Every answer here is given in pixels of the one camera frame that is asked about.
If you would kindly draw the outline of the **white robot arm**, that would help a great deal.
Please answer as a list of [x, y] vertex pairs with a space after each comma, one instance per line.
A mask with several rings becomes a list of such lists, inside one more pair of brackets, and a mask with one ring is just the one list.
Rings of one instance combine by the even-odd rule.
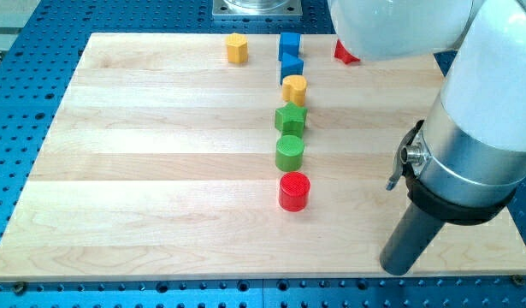
[[388, 182], [443, 222], [494, 218], [526, 177], [526, 1], [332, 1], [334, 30], [365, 61], [455, 50], [426, 120]]

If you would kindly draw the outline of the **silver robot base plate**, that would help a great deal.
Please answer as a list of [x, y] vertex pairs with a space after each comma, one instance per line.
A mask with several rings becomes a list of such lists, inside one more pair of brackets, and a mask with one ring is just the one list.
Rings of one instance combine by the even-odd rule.
[[217, 19], [245, 17], [300, 17], [301, 0], [213, 0], [212, 16]]

